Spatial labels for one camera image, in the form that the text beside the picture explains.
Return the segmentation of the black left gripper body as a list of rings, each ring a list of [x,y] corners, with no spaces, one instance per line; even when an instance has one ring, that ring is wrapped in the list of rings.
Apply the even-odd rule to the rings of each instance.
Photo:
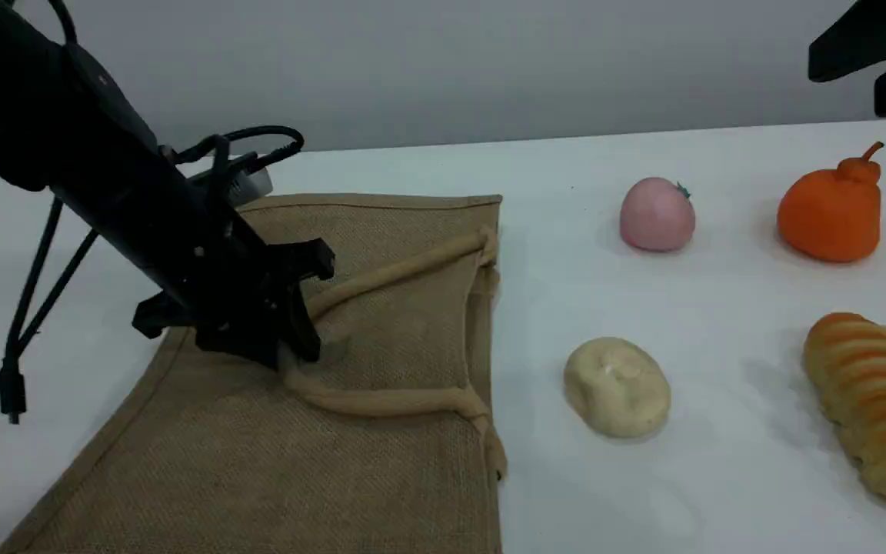
[[[210,180],[192,183],[159,158],[77,160],[64,169],[58,193],[161,289],[132,320],[144,336],[233,324],[267,326],[281,337],[285,288],[331,278],[333,252],[317,238],[267,242]]]

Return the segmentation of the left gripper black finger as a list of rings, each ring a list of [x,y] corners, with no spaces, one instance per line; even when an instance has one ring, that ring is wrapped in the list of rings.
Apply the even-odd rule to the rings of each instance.
[[[198,327],[197,347],[206,352],[236,355],[268,369],[278,369],[280,336],[267,326]]]
[[[294,354],[306,362],[317,362],[322,341],[310,318],[299,286],[288,286],[281,300],[281,337]]]

